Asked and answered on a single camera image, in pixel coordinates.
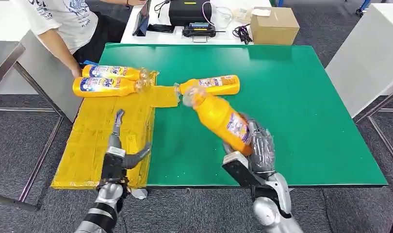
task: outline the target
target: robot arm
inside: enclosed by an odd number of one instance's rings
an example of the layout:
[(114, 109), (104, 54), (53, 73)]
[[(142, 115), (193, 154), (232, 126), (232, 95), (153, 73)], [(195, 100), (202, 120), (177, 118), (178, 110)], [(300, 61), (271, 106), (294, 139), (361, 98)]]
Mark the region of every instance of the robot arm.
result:
[(302, 233), (291, 215), (291, 197), (284, 176), (275, 171), (274, 142), (268, 130), (243, 115), (251, 134), (249, 160), (224, 143), (222, 167), (241, 185), (251, 188), (253, 210), (268, 233)]
[(127, 169), (134, 168), (151, 150), (151, 144), (134, 155), (126, 155), (121, 148), (119, 131), (123, 110), (116, 113), (113, 132), (108, 139), (98, 197), (75, 233), (111, 233), (118, 220), (124, 198), (128, 195)]

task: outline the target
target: detergent bottle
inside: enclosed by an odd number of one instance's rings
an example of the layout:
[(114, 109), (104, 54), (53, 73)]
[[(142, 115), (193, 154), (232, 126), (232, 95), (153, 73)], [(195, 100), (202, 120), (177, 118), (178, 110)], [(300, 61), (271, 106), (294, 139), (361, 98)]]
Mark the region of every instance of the detergent bottle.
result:
[(206, 79), (190, 79), (182, 84), (174, 84), (177, 95), (184, 95), (192, 86), (199, 85), (205, 87), (207, 93), (214, 96), (234, 95), (239, 92), (239, 78), (236, 75), (225, 75)]
[(207, 93), (201, 86), (190, 87), (182, 102), (198, 114), (209, 130), (245, 156), (251, 154), (248, 124), (223, 98)]
[(142, 80), (131, 81), (126, 78), (79, 77), (74, 80), (72, 89), (80, 97), (127, 96), (143, 90)]
[(132, 67), (87, 65), (82, 69), (82, 77), (94, 78), (126, 78), (132, 81), (139, 79), (147, 80), (149, 71), (141, 68), (140, 70)]

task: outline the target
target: cardboard box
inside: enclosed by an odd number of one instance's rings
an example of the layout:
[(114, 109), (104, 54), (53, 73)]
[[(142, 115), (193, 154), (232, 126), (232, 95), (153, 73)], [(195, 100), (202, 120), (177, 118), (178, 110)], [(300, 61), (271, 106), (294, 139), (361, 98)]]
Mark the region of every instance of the cardboard box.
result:
[(255, 7), (271, 10), (268, 17), (252, 15), (252, 40), (256, 45), (292, 45), (299, 31), (298, 22), (291, 8)]

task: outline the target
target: tablet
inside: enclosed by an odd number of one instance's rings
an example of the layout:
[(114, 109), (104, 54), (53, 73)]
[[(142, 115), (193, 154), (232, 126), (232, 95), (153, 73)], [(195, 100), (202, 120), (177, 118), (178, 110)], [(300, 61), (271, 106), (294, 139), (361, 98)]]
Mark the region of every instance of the tablet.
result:
[(133, 31), (132, 35), (137, 35), (139, 31), (141, 31), (144, 35), (147, 32), (150, 4), (151, 0), (148, 0), (139, 11), (138, 16), (136, 17), (135, 30)]

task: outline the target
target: white t-shirt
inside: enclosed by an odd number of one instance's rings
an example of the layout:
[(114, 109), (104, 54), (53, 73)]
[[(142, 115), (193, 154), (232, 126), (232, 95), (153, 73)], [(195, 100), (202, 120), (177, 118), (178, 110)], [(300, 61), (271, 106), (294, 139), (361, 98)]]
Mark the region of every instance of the white t-shirt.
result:
[(85, 0), (11, 0), (28, 19), (31, 30), (40, 35), (57, 29), (71, 53), (86, 45), (95, 32), (98, 17)]

